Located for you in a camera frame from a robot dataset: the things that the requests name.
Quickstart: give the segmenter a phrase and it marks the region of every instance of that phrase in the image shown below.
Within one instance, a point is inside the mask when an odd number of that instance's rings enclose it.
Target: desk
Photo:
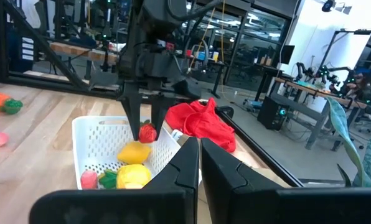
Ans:
[[[72,46],[69,44],[63,44],[58,42],[52,42],[50,44],[51,49],[59,54],[59,55],[66,55],[70,57],[78,57],[84,58],[87,62],[86,64],[86,74],[85,79],[91,79],[91,72],[92,72],[92,62],[104,62],[105,59],[105,52],[102,50],[91,50],[86,49],[83,47]],[[113,53],[108,53],[108,64],[115,65],[118,56]]]
[[[262,79],[261,79],[261,82],[260,82],[260,85],[259,85],[259,89],[258,91],[256,92],[256,96],[255,96],[255,101],[259,101],[259,98],[260,98],[260,94],[261,92],[263,91],[263,88],[265,87],[266,85],[266,82],[269,81],[271,82],[271,79],[267,79],[268,77],[276,77],[277,76],[277,73],[278,73],[278,69],[277,68],[274,68],[272,66],[267,66],[267,65],[263,65],[263,64],[257,64],[255,63],[253,66],[256,66],[258,67],[259,69],[261,69],[261,72],[262,72]]]
[[[0,148],[0,223],[27,223],[29,210],[39,197],[77,187],[72,120],[85,115],[123,116],[125,112],[117,101],[92,96],[1,83],[0,92],[24,103],[18,114],[0,113],[0,131],[10,136]],[[142,105],[140,112],[149,116],[151,107]],[[286,186],[238,137],[233,155]],[[198,221],[211,223],[203,185],[199,198]]]
[[[215,80],[215,85],[213,86],[213,90],[208,89],[209,93],[211,93],[216,98],[220,99],[220,96],[216,93],[216,91],[217,91],[218,83],[222,79],[223,68],[228,66],[228,65],[224,64],[223,62],[215,62],[214,60],[208,60],[208,65],[218,65],[220,67],[218,72],[217,72],[217,76],[216,76],[216,80]]]
[[[294,100],[290,100],[287,97],[278,94],[279,86],[282,83],[286,83],[287,85],[289,85],[291,87],[294,87],[298,90],[298,94],[296,95]],[[302,92],[302,91],[306,91],[306,92],[312,94],[313,96],[331,97],[331,98],[335,99],[336,101],[338,101],[340,104],[342,104],[344,106],[348,106],[349,103],[350,103],[350,100],[342,99],[342,98],[336,97],[334,95],[329,95],[327,93],[316,91],[312,88],[301,86],[301,85],[298,85],[297,83],[294,83],[294,82],[287,82],[287,81],[285,81],[281,78],[275,78],[275,84],[274,84],[274,87],[273,87],[273,92],[271,93],[270,97],[272,99],[276,100],[276,101],[279,101],[279,102],[281,102],[285,105],[288,105],[291,109],[299,111],[299,112],[309,116],[310,118],[314,119],[315,121],[317,121],[316,124],[314,126],[312,126],[312,125],[306,125],[306,124],[296,120],[299,124],[301,124],[304,127],[311,130],[311,135],[310,135],[310,137],[308,139],[308,142],[306,144],[306,147],[305,147],[306,149],[311,149],[312,145],[316,142],[318,134],[321,132],[321,128],[324,125],[325,119],[327,118],[327,116],[329,114],[330,108],[329,108],[329,103],[328,102],[325,104],[324,109],[322,109],[321,112],[317,112],[315,110],[312,110],[312,109],[308,108],[307,106],[299,104],[299,97],[301,95],[300,92]],[[365,103],[360,103],[360,102],[353,101],[350,104],[350,107],[354,108],[354,109],[352,110],[352,113],[347,118],[347,123],[348,123],[349,126],[356,119],[360,109],[366,108],[367,105]],[[336,140],[337,141],[335,142],[334,147],[332,148],[333,151],[335,151],[340,144],[340,141],[339,141],[340,138],[336,138]]]

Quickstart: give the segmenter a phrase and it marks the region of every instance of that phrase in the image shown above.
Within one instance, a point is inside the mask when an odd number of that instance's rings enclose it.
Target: basket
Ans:
[[[100,175],[106,169],[117,171],[121,166],[127,165],[118,161],[116,156],[132,140],[133,135],[125,116],[81,116],[74,119],[73,159],[78,189],[82,189],[80,176],[86,170],[93,170]],[[162,128],[159,139],[151,143],[151,148],[152,151],[143,165],[151,171],[154,178],[178,152],[180,145]],[[103,186],[98,184],[98,188],[103,189]]]

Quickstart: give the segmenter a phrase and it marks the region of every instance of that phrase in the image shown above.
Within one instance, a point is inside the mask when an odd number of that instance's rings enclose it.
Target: red towel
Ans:
[[[234,129],[215,113],[216,102],[209,99],[206,106],[198,101],[175,105],[166,113],[166,122],[172,129],[197,138],[209,138],[227,152],[235,151]]]

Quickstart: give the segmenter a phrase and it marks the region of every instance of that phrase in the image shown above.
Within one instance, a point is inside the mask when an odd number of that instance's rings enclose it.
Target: lemon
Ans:
[[[151,147],[149,145],[131,141],[124,146],[117,158],[128,164],[141,164],[148,158],[150,152]]]
[[[141,164],[119,168],[116,178],[117,189],[141,189],[151,180],[151,172]]]

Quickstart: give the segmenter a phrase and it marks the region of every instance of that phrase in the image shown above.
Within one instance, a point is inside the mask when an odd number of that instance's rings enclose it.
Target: carrot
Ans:
[[[22,102],[12,99],[9,95],[0,93],[0,111],[7,114],[16,114],[22,108]]]

